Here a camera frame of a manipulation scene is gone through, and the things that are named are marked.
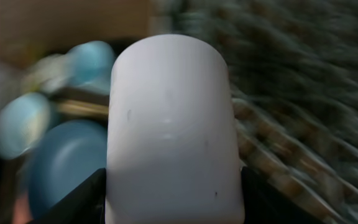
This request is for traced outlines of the light blue cup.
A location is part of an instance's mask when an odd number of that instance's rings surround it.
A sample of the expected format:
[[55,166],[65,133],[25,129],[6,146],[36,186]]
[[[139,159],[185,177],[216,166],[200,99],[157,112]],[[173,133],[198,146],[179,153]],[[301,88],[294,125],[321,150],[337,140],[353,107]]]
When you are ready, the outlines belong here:
[[70,86],[98,95],[110,94],[116,54],[108,43],[95,40],[80,44],[66,56]]

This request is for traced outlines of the light blue bowl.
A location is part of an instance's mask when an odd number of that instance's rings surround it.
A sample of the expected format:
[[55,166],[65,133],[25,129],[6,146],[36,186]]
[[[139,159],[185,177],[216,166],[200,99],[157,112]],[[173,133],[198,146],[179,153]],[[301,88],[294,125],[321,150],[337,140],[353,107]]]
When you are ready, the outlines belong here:
[[32,149],[55,121],[53,106],[40,93],[27,93],[0,112],[0,158],[15,159]]

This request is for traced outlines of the white tissue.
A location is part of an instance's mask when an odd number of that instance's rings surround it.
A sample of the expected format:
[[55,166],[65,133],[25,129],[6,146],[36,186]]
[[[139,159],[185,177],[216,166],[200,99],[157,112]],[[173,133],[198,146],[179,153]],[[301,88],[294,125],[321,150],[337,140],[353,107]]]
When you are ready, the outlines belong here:
[[29,67],[21,81],[21,92],[40,91],[53,95],[68,85],[68,56],[53,54]]

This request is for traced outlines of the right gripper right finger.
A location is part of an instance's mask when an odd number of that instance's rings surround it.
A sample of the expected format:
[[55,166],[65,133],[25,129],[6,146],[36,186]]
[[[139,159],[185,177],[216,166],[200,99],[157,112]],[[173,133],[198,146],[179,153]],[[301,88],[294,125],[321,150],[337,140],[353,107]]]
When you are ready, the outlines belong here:
[[241,169],[244,224],[324,224],[249,167]]

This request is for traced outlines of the white pink cup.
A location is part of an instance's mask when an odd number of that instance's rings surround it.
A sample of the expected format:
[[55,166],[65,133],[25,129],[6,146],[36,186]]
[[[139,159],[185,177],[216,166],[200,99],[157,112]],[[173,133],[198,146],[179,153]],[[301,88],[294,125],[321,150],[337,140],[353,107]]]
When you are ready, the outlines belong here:
[[112,69],[106,223],[242,223],[227,65],[199,39],[142,39]]

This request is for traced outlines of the blue plate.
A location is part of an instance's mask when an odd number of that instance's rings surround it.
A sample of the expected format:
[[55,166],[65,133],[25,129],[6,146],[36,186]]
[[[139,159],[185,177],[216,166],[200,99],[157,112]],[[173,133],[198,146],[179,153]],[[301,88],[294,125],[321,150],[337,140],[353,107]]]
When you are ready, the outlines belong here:
[[91,174],[106,167],[107,129],[73,120],[49,130],[29,162],[30,212],[39,218]]

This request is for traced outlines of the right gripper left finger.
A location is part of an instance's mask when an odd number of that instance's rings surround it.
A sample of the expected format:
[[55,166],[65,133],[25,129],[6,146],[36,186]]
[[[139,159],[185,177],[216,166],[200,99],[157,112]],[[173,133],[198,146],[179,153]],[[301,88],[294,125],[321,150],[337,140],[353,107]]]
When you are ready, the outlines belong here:
[[29,224],[105,224],[106,169],[98,169]]

